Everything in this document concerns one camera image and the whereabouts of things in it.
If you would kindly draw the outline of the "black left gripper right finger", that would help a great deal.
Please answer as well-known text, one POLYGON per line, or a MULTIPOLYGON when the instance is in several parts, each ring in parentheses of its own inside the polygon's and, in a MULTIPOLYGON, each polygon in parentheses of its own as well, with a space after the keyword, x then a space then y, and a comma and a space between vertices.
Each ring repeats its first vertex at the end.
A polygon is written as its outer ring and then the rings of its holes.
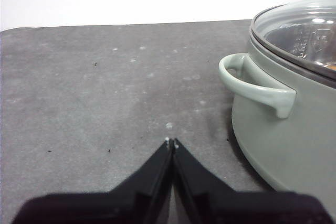
POLYGON ((290 191, 235 191, 173 139, 174 187, 190 223, 332 223, 316 198, 290 191))

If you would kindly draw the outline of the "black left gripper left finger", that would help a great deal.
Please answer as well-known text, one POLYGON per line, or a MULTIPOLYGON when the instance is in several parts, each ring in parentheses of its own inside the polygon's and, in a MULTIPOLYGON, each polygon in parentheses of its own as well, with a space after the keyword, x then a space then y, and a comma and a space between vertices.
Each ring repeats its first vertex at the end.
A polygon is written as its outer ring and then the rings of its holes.
POLYGON ((13 223, 167 223, 172 139, 109 192, 49 194, 23 204, 13 223))

